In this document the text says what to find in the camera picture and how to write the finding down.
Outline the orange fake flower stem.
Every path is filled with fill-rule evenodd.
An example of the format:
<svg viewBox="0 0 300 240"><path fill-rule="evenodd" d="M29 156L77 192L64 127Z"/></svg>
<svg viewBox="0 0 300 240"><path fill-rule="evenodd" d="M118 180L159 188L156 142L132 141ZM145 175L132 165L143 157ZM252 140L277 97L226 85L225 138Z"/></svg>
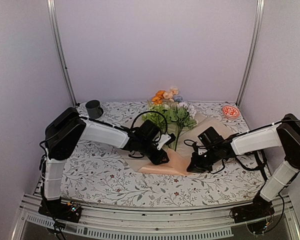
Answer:
<svg viewBox="0 0 300 240"><path fill-rule="evenodd" d="M165 102L175 102L175 97L179 94L179 89L177 87L172 87L168 91L159 90L154 97L151 99L151 102L154 105L161 105Z"/></svg>

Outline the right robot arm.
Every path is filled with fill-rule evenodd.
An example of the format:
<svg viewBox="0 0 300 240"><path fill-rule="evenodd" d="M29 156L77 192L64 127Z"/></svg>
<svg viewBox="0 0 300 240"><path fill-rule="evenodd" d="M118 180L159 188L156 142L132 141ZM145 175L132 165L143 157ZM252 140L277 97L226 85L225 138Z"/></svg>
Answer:
<svg viewBox="0 0 300 240"><path fill-rule="evenodd" d="M289 113L280 121L245 133L223 138L212 126L198 135L201 145L192 144L193 153L187 172L211 172L212 166L249 152L282 147L283 162L265 182L249 206L252 218L259 218L268 210L268 205L300 172L300 120Z"/></svg>

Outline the blue fake flower stem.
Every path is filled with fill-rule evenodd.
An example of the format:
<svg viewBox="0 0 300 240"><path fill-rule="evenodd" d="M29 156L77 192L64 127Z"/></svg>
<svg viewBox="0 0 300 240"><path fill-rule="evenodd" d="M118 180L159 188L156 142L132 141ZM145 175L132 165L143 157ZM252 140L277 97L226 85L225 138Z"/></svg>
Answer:
<svg viewBox="0 0 300 240"><path fill-rule="evenodd" d="M183 97L181 95L174 95L173 100L175 102L181 103L181 102L183 102Z"/></svg>

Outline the peach wrapping paper sheet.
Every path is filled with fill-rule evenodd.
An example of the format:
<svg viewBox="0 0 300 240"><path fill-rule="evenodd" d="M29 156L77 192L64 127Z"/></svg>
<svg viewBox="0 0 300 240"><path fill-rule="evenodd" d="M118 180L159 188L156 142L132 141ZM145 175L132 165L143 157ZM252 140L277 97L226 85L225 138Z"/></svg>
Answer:
<svg viewBox="0 0 300 240"><path fill-rule="evenodd" d="M224 125L222 122L213 117L207 117L200 112L197 112L194 116L197 121L197 126L191 130L184 129L179 139L177 140L177 148L173 150L171 148L165 148L169 162L160 165L153 164L147 157L140 159L129 157L129 152L124 150L118 150L121 157L125 160L128 166L135 172L143 174L155 174L155 175L173 175L173 176L188 176L191 175L187 172L187 167L190 165L193 148L186 146L184 140L190 139L195 142L199 142L198 135L209 127L213 127L219 135L224 139L233 134L230 128Z"/></svg>

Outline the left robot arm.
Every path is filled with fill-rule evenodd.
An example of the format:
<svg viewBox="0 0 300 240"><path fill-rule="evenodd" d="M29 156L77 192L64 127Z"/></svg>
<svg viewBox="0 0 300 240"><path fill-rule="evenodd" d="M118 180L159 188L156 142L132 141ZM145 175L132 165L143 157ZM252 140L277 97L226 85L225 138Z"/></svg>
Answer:
<svg viewBox="0 0 300 240"><path fill-rule="evenodd" d="M43 196L47 200L45 209L53 216L64 213L61 197L61 182L65 163L73 154L80 140L110 145L130 153L138 152L152 164L169 162L163 146L176 137L161 130L150 120L141 126L116 126L79 114L76 108L63 111L45 130L45 139L40 143L45 150L43 161Z"/></svg>

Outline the black printed ribbon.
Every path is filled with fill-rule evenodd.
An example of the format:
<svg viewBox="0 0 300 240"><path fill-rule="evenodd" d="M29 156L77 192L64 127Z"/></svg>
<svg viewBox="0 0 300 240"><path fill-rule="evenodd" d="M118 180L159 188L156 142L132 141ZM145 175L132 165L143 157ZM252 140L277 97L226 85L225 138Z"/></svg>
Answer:
<svg viewBox="0 0 300 240"><path fill-rule="evenodd" d="M268 159L266 157L265 151L264 150L256 150L256 151L245 153L244 155L245 156L253 156L257 166L250 168L250 167L245 166L238 157L235 157L234 159L239 163L239 165L245 171L248 171L248 172L259 171L261 173L261 176L263 177L264 181L266 182L268 180L268 177L265 172L265 167L268 166Z"/></svg>

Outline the dark grey mug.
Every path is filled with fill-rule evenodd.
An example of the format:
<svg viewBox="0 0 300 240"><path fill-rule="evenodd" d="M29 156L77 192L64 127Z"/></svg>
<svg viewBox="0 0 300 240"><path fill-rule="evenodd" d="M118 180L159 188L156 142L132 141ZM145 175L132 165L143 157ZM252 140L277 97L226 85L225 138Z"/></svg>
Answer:
<svg viewBox="0 0 300 240"><path fill-rule="evenodd" d="M88 101L85 104L85 108L87 110L88 116L91 119L99 119L104 113L100 101L96 99Z"/></svg>

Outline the pale lavender flower bunch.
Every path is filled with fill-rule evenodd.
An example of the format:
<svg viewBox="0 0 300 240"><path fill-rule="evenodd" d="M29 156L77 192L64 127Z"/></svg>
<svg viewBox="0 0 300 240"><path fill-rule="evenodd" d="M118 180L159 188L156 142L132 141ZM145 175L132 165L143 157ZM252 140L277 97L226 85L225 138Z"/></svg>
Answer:
<svg viewBox="0 0 300 240"><path fill-rule="evenodd" d="M177 151L178 141L184 129L192 130L198 125L195 119L197 111L187 102L178 102L172 105L166 112L168 123L174 125L175 141L172 149Z"/></svg>

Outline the red patterned small dish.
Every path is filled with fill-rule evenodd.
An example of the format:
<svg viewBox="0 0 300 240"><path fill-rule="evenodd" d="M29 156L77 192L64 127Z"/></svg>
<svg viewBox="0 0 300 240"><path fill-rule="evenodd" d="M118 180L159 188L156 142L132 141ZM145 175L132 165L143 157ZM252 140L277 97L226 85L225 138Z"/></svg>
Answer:
<svg viewBox="0 0 300 240"><path fill-rule="evenodd" d="M239 109L232 105L223 106L222 113L226 118L229 119L237 119L241 115Z"/></svg>

